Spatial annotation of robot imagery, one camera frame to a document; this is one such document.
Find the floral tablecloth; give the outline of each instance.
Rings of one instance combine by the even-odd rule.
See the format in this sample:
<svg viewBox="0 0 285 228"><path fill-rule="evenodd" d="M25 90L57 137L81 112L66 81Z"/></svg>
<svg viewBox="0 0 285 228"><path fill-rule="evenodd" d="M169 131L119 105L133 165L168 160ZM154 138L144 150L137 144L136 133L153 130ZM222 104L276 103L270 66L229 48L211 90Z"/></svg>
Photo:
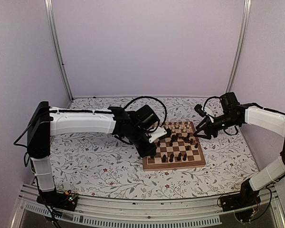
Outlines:
<svg viewBox="0 0 285 228"><path fill-rule="evenodd" d="M202 118L194 111L205 98L160 98L167 106L168 121ZM72 102L74 109L101 109L124 106L131 98L84 98ZM162 119L163 108L154 100L142 99L129 107L137 110L148 104ZM218 100L207 105L221 114ZM82 195L122 199L177 199L211 196L239 190L246 178L258 171L241 132L228 136L220 132L211 140L200 139L206 160L203 168L177 171L143 171L142 159L133 146L109 134L71 133L56 136L51 162L58 190Z"/></svg>

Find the white wall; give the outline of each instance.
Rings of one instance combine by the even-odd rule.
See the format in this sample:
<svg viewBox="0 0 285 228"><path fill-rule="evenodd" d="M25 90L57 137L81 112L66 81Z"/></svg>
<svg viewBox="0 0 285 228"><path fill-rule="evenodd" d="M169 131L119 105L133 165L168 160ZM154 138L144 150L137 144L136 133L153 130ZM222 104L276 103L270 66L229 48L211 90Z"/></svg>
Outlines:
<svg viewBox="0 0 285 228"><path fill-rule="evenodd" d="M21 185L32 178L13 141L40 101L68 103L47 22L43 0L0 0L0 228L10 225Z"/></svg>
<svg viewBox="0 0 285 228"><path fill-rule="evenodd" d="M74 97L224 93L243 7L243 0L53 1Z"/></svg>
<svg viewBox="0 0 285 228"><path fill-rule="evenodd" d="M241 103L257 102L285 112L285 0L254 0L233 91ZM272 162L283 139L258 127L243 126L260 168ZM277 185L285 210L285 182Z"/></svg>

